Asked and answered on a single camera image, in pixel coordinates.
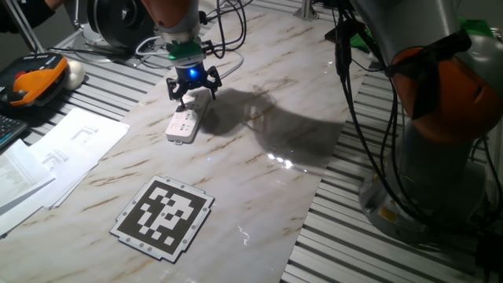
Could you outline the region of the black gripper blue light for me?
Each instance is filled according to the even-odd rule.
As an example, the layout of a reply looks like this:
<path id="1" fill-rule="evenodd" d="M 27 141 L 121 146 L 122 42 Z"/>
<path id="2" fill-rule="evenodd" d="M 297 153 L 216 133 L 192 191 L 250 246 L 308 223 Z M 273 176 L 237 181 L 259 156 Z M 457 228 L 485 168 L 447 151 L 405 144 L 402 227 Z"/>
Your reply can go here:
<path id="1" fill-rule="evenodd" d="M 201 87 L 208 88 L 211 92 L 213 100 L 216 99 L 216 92 L 222 86 L 222 81 L 218 70 L 215 66 L 211 66 L 207 71 L 204 68 L 204 63 L 200 62 L 193 66 L 177 66 L 175 68 L 177 78 L 167 78 L 166 84 L 168 89 L 168 97 L 172 101 L 178 101 L 182 108 L 185 107 L 183 96 L 187 90 L 194 90 Z"/>

